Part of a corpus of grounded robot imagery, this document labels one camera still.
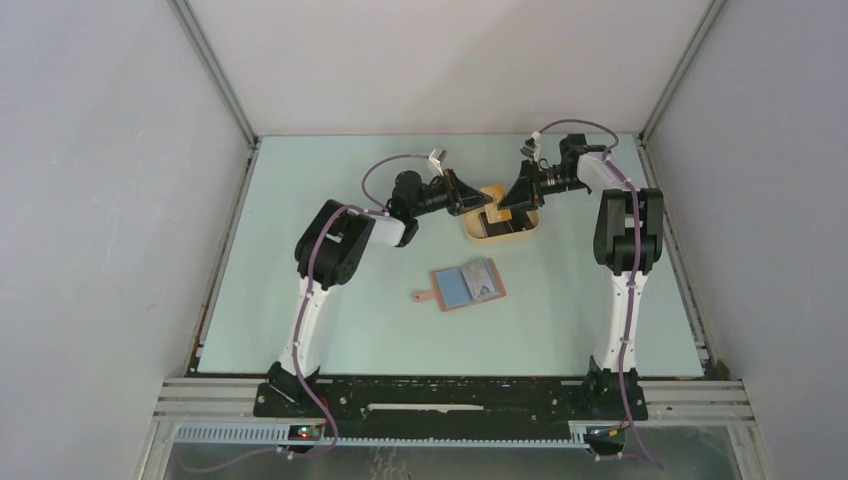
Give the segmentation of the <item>orange leather card holder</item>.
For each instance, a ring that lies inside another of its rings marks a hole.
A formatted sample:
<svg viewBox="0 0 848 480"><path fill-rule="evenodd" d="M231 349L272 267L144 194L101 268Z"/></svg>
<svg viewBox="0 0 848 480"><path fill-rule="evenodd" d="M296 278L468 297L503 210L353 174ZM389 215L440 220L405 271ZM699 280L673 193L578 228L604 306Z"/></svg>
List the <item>orange leather card holder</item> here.
<svg viewBox="0 0 848 480"><path fill-rule="evenodd" d="M501 275L492 258L432 271L431 288L412 295L416 303L435 301L441 312L475 306L506 295Z"/></svg>

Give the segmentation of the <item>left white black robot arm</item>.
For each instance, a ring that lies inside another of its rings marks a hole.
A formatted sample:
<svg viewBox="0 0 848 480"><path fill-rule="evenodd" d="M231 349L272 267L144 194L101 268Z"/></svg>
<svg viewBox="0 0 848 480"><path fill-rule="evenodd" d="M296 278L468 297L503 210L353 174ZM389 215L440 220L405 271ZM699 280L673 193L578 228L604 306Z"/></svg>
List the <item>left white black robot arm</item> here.
<svg viewBox="0 0 848 480"><path fill-rule="evenodd" d="M412 170L399 173L381 210L326 201L295 247L296 317L282 353L268 371L278 404L297 417L314 408L316 390L308 382L320 371L330 330L322 311L351 280L368 246L404 247L418 232L420 216L444 210L456 217L494 202L491 195L469 186L451 169L429 182Z"/></svg>

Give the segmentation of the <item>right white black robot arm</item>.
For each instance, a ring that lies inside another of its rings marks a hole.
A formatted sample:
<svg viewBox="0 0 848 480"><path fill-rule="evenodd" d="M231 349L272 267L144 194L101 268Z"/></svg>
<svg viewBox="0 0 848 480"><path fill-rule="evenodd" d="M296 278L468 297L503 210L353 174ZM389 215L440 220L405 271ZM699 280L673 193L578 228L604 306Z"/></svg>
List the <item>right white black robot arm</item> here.
<svg viewBox="0 0 848 480"><path fill-rule="evenodd" d="M609 323L590 357L581 402L591 416L606 418L620 407L621 392L638 382L635 331L644 287L662 256L664 197L659 189L637 187L612 161L610 147L589 145L582 134L563 138L560 163L544 167L541 136L536 131L522 145L525 159L498 207L534 211L548 196L575 190L598 196L592 251L609 273Z"/></svg>

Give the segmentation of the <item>beige oval tray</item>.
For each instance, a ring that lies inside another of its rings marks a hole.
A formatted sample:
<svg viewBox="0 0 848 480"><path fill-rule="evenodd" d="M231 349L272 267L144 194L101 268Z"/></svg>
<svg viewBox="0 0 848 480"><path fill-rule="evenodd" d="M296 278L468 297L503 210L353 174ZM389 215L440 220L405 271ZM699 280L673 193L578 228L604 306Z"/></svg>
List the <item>beige oval tray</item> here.
<svg viewBox="0 0 848 480"><path fill-rule="evenodd" d="M495 204L462 216L466 240L478 247L529 239L536 233L539 223L536 211L497 210Z"/></svg>

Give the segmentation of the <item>gold credit card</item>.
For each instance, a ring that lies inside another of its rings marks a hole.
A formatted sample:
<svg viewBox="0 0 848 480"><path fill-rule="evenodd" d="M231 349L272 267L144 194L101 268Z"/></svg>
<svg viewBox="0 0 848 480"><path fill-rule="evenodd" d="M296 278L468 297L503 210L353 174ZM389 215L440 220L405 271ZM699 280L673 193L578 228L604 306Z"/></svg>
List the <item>gold credit card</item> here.
<svg viewBox="0 0 848 480"><path fill-rule="evenodd" d="M489 224L502 223L512 219L512 212L509 208L501 209L495 203L486 205L484 213Z"/></svg>

